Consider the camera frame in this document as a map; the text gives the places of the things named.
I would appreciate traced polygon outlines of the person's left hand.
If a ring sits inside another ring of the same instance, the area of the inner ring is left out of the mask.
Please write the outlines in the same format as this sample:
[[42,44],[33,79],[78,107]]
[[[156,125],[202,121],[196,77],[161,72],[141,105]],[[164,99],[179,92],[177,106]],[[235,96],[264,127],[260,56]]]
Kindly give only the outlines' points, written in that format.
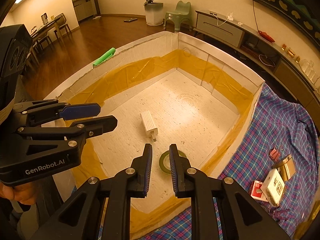
[[26,183],[15,187],[0,185],[1,198],[15,200],[24,205],[34,205],[37,200],[39,188],[36,183]]

